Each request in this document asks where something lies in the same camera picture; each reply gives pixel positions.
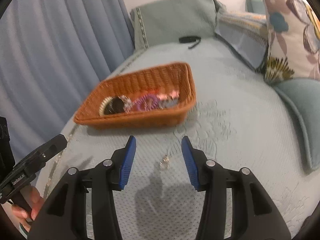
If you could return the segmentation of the person left hand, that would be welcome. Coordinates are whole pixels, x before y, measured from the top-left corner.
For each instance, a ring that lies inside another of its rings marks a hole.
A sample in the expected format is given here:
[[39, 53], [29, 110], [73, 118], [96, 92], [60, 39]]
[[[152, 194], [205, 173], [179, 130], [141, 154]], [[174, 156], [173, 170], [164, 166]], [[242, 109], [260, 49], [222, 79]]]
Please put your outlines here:
[[31, 207], [30, 215], [25, 211], [25, 209], [15, 204], [11, 206], [11, 210], [24, 229], [29, 232], [31, 225], [28, 223], [28, 220], [35, 220], [44, 204], [44, 198], [41, 197], [39, 191], [34, 186], [26, 186], [23, 189], [23, 196], [29, 201], [29, 206]]

